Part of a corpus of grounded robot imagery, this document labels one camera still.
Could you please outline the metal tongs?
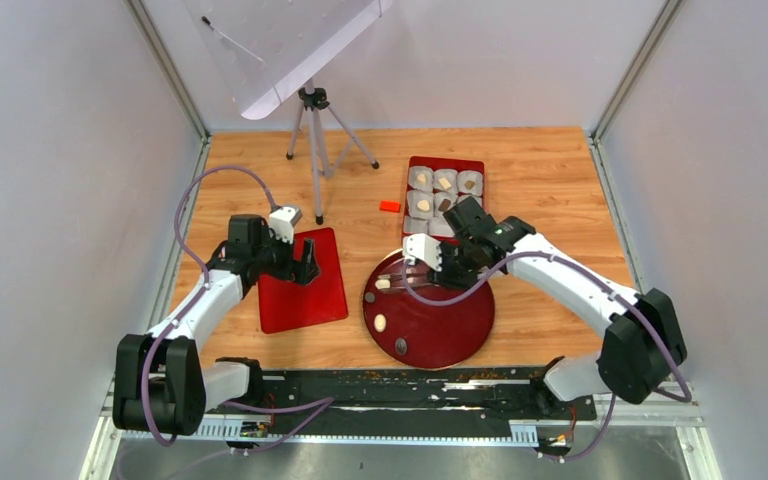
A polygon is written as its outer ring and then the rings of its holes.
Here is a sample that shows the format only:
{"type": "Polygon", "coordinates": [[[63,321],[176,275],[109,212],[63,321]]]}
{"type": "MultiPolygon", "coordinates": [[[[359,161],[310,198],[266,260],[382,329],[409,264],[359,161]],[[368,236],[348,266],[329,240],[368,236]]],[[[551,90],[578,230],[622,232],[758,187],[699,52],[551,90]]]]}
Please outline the metal tongs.
{"type": "Polygon", "coordinates": [[[392,272],[379,274],[373,281],[374,289],[384,294],[405,291],[408,287],[418,290],[432,285],[433,282],[428,269],[408,266],[407,270],[403,272],[402,264],[397,265],[396,269],[392,272]],[[384,291],[376,289],[374,283],[378,279],[388,279],[391,282],[391,287],[384,291]]]}

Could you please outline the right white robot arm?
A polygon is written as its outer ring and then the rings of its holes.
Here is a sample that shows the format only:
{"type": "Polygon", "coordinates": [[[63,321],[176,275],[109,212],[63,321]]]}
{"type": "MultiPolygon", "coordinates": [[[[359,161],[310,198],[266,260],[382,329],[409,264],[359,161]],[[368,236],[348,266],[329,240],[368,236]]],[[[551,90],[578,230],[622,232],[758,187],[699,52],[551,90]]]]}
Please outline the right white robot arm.
{"type": "Polygon", "coordinates": [[[530,392],[537,413],[556,417],[571,401],[595,394],[639,405],[653,393],[665,395],[661,384],[668,377],[681,390],[674,400],[691,401],[679,372],[687,349],[668,294],[611,281],[524,220],[495,220],[473,198],[448,210],[444,220],[453,230],[452,240],[418,233],[404,237],[402,246],[406,262],[427,266],[431,284],[458,290],[451,304],[469,298],[496,273],[510,275],[558,301],[601,338],[593,353],[562,357],[543,367],[530,392]]]}

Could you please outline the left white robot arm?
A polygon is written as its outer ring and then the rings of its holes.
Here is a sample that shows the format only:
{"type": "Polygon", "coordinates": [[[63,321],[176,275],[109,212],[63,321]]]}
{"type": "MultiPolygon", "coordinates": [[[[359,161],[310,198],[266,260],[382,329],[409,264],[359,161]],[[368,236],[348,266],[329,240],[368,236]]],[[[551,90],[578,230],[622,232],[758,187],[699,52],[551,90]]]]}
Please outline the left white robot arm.
{"type": "Polygon", "coordinates": [[[213,251],[196,286],[158,325],[128,334],[117,346],[112,419],[121,430],[151,433],[163,445],[197,431],[206,412],[231,402],[243,413],[266,400],[260,363],[222,357],[208,368],[199,352],[219,322],[262,277],[310,284],[320,273],[315,243],[294,253],[299,209],[267,217],[230,218],[228,236],[213,251]]]}

